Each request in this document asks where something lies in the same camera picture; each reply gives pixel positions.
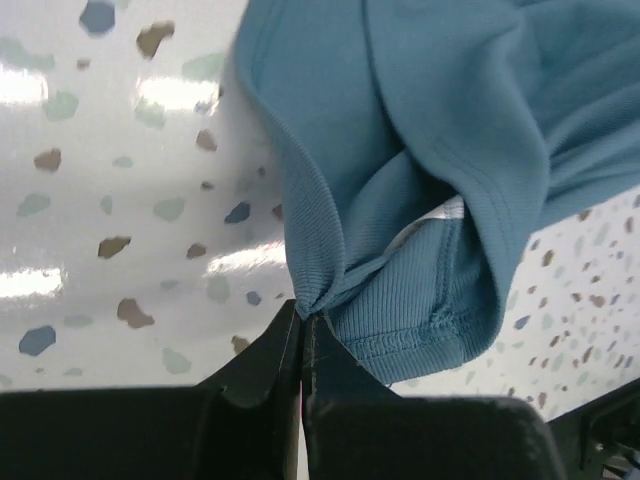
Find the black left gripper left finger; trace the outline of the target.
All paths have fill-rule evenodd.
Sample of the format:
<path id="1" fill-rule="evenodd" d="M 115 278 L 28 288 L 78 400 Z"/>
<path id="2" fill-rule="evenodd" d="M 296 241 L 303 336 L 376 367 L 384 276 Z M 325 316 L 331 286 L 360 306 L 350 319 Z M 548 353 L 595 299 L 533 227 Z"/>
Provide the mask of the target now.
<path id="1" fill-rule="evenodd" d="M 193 386 L 1 397 L 5 479 L 292 479 L 301 323 L 292 301 Z"/>

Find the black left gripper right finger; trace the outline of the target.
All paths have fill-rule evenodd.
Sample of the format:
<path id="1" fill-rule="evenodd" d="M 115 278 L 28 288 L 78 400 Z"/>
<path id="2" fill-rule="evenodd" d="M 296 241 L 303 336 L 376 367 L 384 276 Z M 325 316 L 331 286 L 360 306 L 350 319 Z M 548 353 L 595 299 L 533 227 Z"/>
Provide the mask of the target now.
<path id="1" fill-rule="evenodd" d="M 512 397 L 402 397 L 307 320 L 303 425 L 312 479 L 557 479 L 549 428 Z"/>

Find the blue ribbed tank top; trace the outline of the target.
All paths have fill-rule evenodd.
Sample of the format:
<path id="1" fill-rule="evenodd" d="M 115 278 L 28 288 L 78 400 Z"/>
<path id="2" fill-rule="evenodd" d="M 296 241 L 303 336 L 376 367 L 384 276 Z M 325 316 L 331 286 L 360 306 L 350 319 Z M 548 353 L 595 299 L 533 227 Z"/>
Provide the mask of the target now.
<path id="1" fill-rule="evenodd" d="M 385 384 L 483 353 L 532 233 L 639 181 L 635 1 L 252 1 L 302 317 Z"/>

